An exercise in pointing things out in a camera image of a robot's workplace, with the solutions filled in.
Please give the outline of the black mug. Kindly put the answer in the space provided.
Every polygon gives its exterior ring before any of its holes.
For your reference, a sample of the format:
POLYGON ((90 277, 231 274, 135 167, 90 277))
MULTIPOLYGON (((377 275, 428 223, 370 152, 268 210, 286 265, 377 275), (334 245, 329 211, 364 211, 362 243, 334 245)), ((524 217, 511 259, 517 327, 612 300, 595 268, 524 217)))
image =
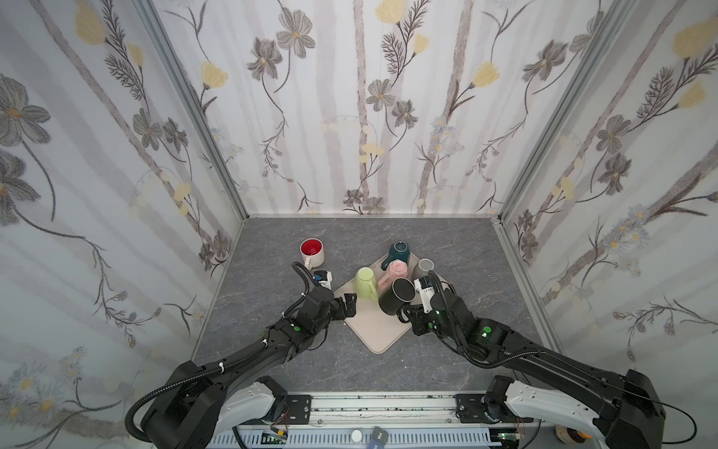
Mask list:
POLYGON ((379 295, 379 307, 386 315, 394 315, 402 324, 408 324, 402 310, 411 305, 415 298, 416 291, 412 281, 407 278, 397 278, 392 281, 379 295))

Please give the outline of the white mug red inside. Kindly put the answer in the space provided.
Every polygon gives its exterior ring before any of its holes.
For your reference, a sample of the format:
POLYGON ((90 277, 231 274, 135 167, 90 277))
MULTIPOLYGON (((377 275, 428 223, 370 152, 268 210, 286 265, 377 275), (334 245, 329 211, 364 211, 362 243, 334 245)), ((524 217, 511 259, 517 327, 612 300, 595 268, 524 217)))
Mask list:
POLYGON ((309 271, 317 269, 325 263, 325 245, 316 238, 305 239, 300 245, 303 265, 309 271))

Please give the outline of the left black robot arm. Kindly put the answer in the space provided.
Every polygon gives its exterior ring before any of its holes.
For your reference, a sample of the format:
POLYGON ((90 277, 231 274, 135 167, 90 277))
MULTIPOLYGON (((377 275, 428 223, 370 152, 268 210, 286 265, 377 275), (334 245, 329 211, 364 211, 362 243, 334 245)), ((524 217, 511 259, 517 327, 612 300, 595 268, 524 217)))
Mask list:
POLYGON ((357 295, 336 297, 302 264, 292 268, 304 291, 256 342, 206 365, 187 361, 164 385, 144 395, 126 412, 125 429, 157 448, 205 448, 220 421, 224 404, 267 370, 310 350, 333 321, 356 316, 357 295))

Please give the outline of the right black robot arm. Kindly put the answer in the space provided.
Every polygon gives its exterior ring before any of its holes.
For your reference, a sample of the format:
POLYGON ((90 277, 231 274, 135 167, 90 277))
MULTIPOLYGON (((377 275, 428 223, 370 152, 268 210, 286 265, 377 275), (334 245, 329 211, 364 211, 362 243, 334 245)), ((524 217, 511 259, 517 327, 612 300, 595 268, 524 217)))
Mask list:
POLYGON ((482 397, 490 422, 534 418, 570 428, 609 448, 662 448, 669 404, 636 370, 600 370, 559 354, 488 317, 474 316, 452 286, 428 274, 433 292, 425 305, 403 305, 396 315, 415 335, 432 333, 476 368, 506 368, 538 385, 507 376, 491 381, 482 397))

